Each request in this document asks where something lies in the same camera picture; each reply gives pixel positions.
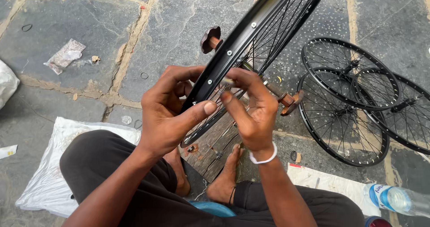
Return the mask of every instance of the black pants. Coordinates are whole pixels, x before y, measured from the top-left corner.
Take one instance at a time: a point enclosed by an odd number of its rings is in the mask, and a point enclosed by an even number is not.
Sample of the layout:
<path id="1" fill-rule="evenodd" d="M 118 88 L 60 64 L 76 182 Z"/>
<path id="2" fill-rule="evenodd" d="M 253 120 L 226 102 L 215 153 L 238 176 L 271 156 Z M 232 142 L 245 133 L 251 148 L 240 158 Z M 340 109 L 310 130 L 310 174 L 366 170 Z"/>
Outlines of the black pants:
<path id="1" fill-rule="evenodd" d="M 110 131 L 97 130 L 76 137 L 60 160 L 60 169 L 78 203 L 108 178 L 132 153 L 135 145 Z M 176 195 L 177 180 L 171 166 L 160 159 L 143 178 L 120 226 L 273 226 L 260 183 L 237 185 L 234 206 L 246 214 L 220 218 L 203 212 Z M 323 190 L 297 186 L 319 227 L 363 227 L 364 218 L 349 198 Z"/>

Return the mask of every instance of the hand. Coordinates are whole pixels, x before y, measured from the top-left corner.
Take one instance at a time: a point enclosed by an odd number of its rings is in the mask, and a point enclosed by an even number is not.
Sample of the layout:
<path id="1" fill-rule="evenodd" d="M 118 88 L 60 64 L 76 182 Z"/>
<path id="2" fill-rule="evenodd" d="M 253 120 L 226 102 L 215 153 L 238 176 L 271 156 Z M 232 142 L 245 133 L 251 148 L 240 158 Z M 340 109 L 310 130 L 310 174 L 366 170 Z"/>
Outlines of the hand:
<path id="1" fill-rule="evenodd" d="M 223 105 L 236 121 L 243 143 L 257 161 L 269 159 L 273 154 L 272 131 L 278 110 L 278 101 L 264 86 L 260 77 L 248 70 L 232 68 L 227 77 L 236 87 L 249 95 L 249 110 L 230 92 L 221 95 Z"/>
<path id="2" fill-rule="evenodd" d="M 142 105 L 142 136 L 135 152 L 159 159 L 171 152 L 194 126 L 217 109 L 213 101 L 202 101 L 179 115 L 183 101 L 205 67 L 168 66 L 157 83 L 145 92 Z"/>

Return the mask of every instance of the bottle label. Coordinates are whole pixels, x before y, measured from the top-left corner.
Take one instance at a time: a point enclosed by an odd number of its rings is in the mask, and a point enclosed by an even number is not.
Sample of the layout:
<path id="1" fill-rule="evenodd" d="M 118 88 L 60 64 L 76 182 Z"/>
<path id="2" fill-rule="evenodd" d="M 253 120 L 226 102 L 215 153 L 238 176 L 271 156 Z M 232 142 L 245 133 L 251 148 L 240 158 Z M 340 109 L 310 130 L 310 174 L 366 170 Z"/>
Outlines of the bottle label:
<path id="1" fill-rule="evenodd" d="M 369 189 L 369 196 L 372 202 L 378 206 L 379 208 L 388 209 L 391 211 L 395 210 L 391 207 L 390 203 L 388 202 L 388 191 L 393 186 L 387 186 L 387 185 L 381 185 L 381 184 L 374 184 Z"/>

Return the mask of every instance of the white bracelet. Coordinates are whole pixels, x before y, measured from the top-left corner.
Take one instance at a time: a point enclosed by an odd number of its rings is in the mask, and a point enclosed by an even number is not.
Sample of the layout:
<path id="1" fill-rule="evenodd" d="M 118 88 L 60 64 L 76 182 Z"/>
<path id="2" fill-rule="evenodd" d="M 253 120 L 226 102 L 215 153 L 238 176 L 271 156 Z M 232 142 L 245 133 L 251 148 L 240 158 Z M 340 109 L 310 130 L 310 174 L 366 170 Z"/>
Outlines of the white bracelet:
<path id="1" fill-rule="evenodd" d="M 251 152 L 249 153 L 249 158 L 251 159 L 251 162 L 253 164 L 262 164 L 262 163 L 268 163 L 271 160 L 273 160 L 276 157 L 276 154 L 278 153 L 278 148 L 276 147 L 276 144 L 273 141 L 272 141 L 272 144 L 273 144 L 273 155 L 268 160 L 257 162 L 257 160 L 255 159 L 254 155 Z"/>

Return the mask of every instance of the bicycle wheel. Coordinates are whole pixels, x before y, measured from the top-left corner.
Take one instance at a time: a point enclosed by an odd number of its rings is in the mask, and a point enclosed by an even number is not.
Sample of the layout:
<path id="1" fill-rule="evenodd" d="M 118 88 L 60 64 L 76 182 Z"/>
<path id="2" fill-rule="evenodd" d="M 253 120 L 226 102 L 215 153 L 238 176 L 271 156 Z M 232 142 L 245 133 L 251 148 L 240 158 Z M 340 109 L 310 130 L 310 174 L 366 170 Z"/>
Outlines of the bicycle wheel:
<path id="1" fill-rule="evenodd" d="M 403 100 L 382 111 L 385 121 L 379 121 L 377 117 L 373 121 L 402 145 L 430 155 L 430 93 L 411 80 L 394 75 L 400 82 Z"/>
<path id="2" fill-rule="evenodd" d="M 315 68 L 316 72 L 339 75 L 335 69 Z M 314 140 L 337 160 L 353 166 L 371 166 L 381 162 L 388 152 L 390 137 L 370 118 L 366 109 L 359 109 L 325 91 L 306 73 L 298 83 L 305 96 L 299 105 L 300 116 Z M 354 87 L 342 93 L 354 95 Z M 369 95 L 365 100 L 371 101 Z M 384 122 L 384 115 L 374 111 L 373 117 Z"/>
<path id="3" fill-rule="evenodd" d="M 230 35 L 224 39 L 185 100 L 181 112 L 211 98 L 217 111 L 198 125 L 181 143 L 192 142 L 212 127 L 224 114 L 219 95 L 229 90 L 219 83 L 233 66 L 262 74 L 293 38 L 320 0 L 258 0 Z M 237 91 L 240 98 L 245 92 Z"/>
<path id="4" fill-rule="evenodd" d="M 306 69 L 318 84 L 345 103 L 369 110 L 385 110 L 399 103 L 401 95 L 393 73 L 381 61 L 356 45 L 340 39 L 317 37 L 306 43 L 301 56 Z M 318 67 L 335 69 L 340 75 L 315 71 L 314 68 Z M 382 73 L 367 73 L 372 70 Z M 362 102 L 360 90 L 353 97 L 342 95 L 339 88 L 343 82 L 366 90 L 375 104 Z"/>

